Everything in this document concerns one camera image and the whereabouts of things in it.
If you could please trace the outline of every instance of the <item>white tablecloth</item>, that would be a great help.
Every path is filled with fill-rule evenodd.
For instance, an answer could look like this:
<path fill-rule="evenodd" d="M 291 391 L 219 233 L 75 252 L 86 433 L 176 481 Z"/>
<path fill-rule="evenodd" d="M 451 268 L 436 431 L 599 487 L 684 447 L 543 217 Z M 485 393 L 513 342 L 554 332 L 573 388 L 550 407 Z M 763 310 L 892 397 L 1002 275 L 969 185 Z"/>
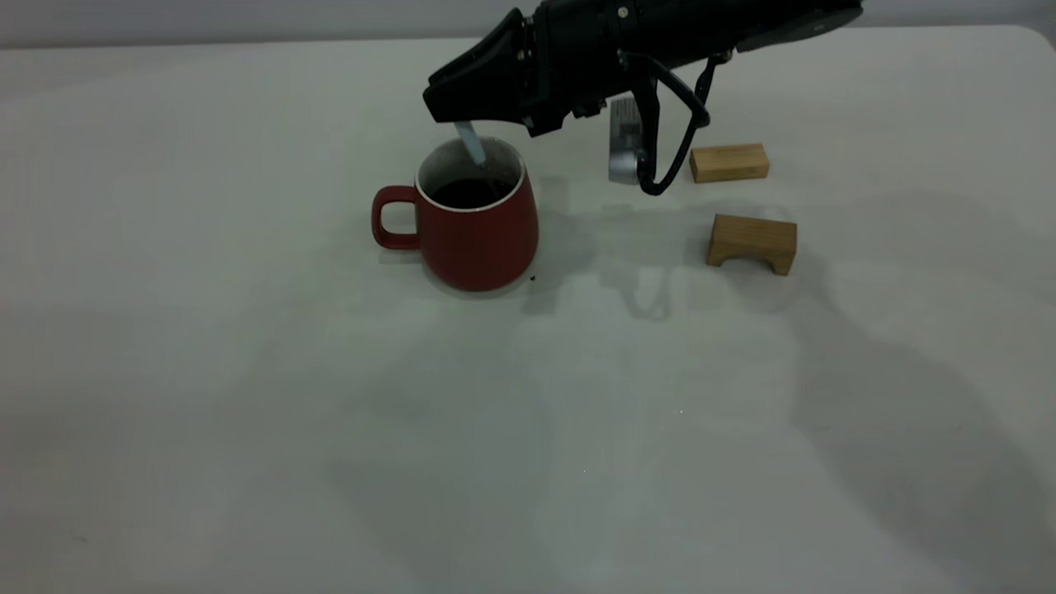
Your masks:
<path fill-rule="evenodd" d="M 542 218 L 487 296 L 369 230 L 471 43 L 0 54 L 0 591 L 1056 591 L 1040 36 L 737 56 L 696 144 L 770 178 L 662 198 L 607 115 L 479 125 Z M 792 276 L 706 267 L 716 212 L 798 223 Z"/>

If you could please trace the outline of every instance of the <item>coffee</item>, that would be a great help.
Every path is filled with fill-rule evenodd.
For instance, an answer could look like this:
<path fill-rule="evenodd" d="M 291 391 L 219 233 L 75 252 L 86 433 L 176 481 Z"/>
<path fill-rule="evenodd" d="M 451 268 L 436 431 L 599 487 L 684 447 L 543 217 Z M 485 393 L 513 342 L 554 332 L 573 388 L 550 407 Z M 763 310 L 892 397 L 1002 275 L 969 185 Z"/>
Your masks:
<path fill-rule="evenodd" d="M 440 206 L 469 210 L 490 206 L 512 191 L 513 184 L 499 180 L 457 180 L 432 192 L 430 198 Z"/>

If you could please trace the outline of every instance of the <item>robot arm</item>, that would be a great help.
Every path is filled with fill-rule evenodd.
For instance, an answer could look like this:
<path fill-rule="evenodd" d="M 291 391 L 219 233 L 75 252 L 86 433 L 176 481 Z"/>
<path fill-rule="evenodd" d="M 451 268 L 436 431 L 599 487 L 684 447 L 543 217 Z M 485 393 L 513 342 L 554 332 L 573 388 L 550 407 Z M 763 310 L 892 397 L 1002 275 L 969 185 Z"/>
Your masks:
<path fill-rule="evenodd" d="M 598 115 L 606 99 L 631 92 L 640 138 L 627 178 L 662 193 L 685 159 L 715 68 L 733 51 L 798 41 L 838 29 L 862 14 L 861 0 L 545 0 L 534 16 L 513 10 L 479 43 L 429 78 L 426 105 L 436 122 L 496 119 L 523 124 L 531 136 L 561 128 L 565 116 Z M 691 90 L 672 69 L 709 64 Z M 656 175 L 661 82 L 693 116 L 678 157 Z"/>

